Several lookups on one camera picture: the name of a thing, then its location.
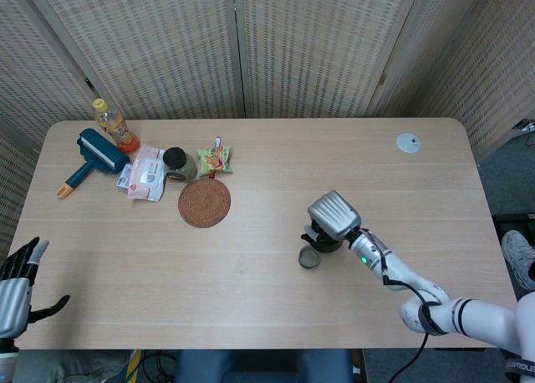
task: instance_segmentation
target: sneaker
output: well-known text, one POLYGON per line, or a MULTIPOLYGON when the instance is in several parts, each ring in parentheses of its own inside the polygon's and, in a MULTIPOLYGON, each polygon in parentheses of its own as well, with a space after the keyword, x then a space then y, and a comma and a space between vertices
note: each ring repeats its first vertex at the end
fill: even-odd
POLYGON ((502 239, 502 252, 518 283, 535 290, 535 249, 527 239, 518 231, 507 231, 502 239))

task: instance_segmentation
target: plastic bottle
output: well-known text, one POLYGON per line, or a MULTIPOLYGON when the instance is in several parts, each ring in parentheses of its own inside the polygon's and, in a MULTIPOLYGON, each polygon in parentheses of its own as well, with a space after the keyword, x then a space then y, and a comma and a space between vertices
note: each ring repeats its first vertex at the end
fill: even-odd
POLYGON ((110 108, 103 99, 95 100, 93 107, 96 110, 97 123, 114 138, 117 148, 126 154, 137 151, 140 140, 129 131, 125 117, 118 110, 110 108))

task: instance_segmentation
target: lint roller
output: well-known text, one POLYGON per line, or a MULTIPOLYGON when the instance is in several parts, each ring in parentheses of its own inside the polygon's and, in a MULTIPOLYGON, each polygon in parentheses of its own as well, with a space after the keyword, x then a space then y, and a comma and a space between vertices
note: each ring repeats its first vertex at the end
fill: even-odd
POLYGON ((85 164, 58 189, 56 192, 58 199, 67 197, 93 169, 116 174, 123 170, 126 163, 130 162, 126 154, 92 128, 83 130, 76 143, 80 146, 80 154, 84 157, 85 164))

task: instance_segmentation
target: woven placemat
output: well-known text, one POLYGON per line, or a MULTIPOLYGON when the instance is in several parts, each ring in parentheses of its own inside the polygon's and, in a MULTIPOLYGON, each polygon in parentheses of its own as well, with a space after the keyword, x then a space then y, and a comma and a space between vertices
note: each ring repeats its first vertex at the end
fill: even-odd
POLYGON ((211 178, 187 184, 178 198, 178 211, 193 227, 215 226, 231 208, 231 194, 225 184, 211 178))

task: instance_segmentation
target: jar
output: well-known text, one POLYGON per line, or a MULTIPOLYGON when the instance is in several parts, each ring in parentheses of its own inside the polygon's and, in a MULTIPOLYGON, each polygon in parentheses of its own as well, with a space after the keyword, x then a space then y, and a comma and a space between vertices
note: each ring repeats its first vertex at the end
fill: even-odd
POLYGON ((166 165, 166 177, 171 180, 188 182, 196 176, 195 160, 180 147, 167 149, 163 161, 166 165))

